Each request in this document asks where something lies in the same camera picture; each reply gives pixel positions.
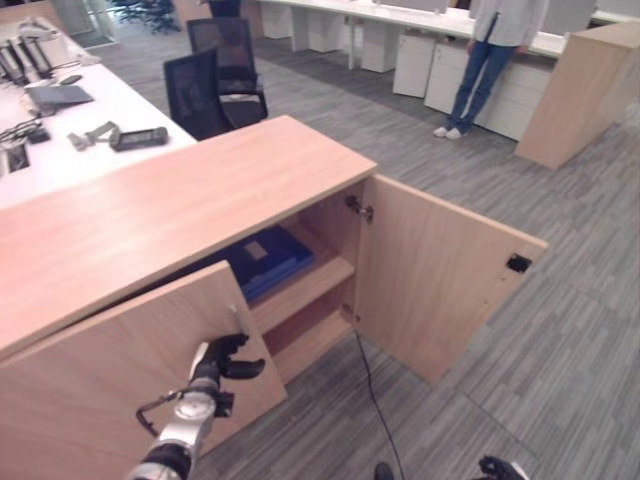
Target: desk drawer unit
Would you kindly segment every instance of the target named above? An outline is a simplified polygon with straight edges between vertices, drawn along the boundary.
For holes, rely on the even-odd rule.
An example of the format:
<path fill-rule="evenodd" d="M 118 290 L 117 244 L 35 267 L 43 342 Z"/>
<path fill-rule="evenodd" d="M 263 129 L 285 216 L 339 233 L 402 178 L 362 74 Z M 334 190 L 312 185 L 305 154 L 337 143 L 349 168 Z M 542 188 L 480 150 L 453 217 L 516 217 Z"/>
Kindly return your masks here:
<path fill-rule="evenodd" d="M 425 105 L 450 113 L 467 65 L 462 46 L 438 45 L 435 49 Z M 538 107 L 553 69 L 552 62 L 526 60 L 511 63 L 493 88 L 491 98 L 476 124 L 519 140 Z"/>
<path fill-rule="evenodd" d="M 291 7 L 291 49 L 320 53 L 340 49 L 344 15 L 308 8 Z"/>
<path fill-rule="evenodd" d="M 400 35 L 393 93 L 424 98 L 435 47 L 434 37 L 414 33 Z"/>
<path fill-rule="evenodd" d="M 261 2 L 262 30 L 267 38 L 288 38 L 291 36 L 291 7 Z"/>
<path fill-rule="evenodd" d="M 362 68 L 383 73 L 396 68 L 398 38 L 397 25 L 365 20 L 362 39 Z"/>

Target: cabinet shelf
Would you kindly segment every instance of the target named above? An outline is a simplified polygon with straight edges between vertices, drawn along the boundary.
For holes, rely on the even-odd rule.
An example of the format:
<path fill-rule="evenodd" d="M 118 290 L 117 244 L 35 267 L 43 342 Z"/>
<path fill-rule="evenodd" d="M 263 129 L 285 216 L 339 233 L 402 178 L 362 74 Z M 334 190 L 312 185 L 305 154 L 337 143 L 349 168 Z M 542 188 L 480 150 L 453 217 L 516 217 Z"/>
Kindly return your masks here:
<path fill-rule="evenodd" d="M 287 384 L 352 330 L 342 313 L 319 299 L 264 336 Z"/>
<path fill-rule="evenodd" d="M 293 224 L 286 228 L 313 252 L 314 260 L 309 267 L 251 303 L 251 313 L 262 334 L 272 330 L 354 273 L 353 265 L 336 255 L 302 225 Z"/>

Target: floor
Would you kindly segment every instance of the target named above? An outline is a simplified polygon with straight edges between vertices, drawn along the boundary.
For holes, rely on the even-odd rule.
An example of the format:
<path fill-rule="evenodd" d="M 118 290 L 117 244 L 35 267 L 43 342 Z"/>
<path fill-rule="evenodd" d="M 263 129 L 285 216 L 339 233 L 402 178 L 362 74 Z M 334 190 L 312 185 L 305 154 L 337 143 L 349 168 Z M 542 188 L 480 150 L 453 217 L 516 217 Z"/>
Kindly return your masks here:
<path fill-rule="evenodd" d="M 186 35 L 124 26 L 118 36 L 95 53 L 167 112 L 161 65 L 188 53 Z M 367 346 L 408 479 L 479 476 L 488 453 L 536 480 L 640 478 L 640 107 L 554 172 L 482 129 L 433 138 L 444 116 L 393 95 L 393 72 L 348 71 L 343 53 L 293 54 L 286 40 L 256 41 L 255 55 L 272 116 L 292 115 L 387 175 L 550 243 L 437 387 Z M 381 460 L 397 471 L 347 338 L 195 478 L 364 480 Z"/>

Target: person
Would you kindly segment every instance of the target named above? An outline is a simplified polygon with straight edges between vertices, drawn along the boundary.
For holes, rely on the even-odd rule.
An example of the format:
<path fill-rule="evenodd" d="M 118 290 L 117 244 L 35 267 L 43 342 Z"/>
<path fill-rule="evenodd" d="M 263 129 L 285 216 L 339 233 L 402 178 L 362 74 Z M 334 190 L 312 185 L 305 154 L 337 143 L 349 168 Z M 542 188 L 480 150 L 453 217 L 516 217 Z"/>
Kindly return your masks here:
<path fill-rule="evenodd" d="M 453 110 L 446 124 L 433 132 L 436 137 L 457 140 L 471 130 L 509 60 L 515 53 L 529 50 L 548 6 L 549 0 L 482 0 L 473 36 L 467 44 L 469 61 Z M 483 66 L 482 78 L 467 108 Z"/>

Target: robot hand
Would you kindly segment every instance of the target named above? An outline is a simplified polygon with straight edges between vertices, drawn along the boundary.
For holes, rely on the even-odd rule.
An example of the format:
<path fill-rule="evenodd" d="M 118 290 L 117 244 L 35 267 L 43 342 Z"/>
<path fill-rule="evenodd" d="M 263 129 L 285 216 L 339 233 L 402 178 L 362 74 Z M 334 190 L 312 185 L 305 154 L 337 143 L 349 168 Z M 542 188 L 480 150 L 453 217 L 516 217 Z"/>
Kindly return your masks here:
<path fill-rule="evenodd" d="M 264 369 L 264 359 L 254 362 L 231 359 L 247 340 L 247 335 L 237 334 L 201 344 L 193 359 L 187 387 L 138 409 L 138 421 L 157 439 L 127 480 L 187 480 L 213 419 L 231 415 L 234 397 L 220 391 L 220 378 L 248 380 Z M 173 415 L 158 433 L 144 414 L 174 399 L 177 403 Z"/>

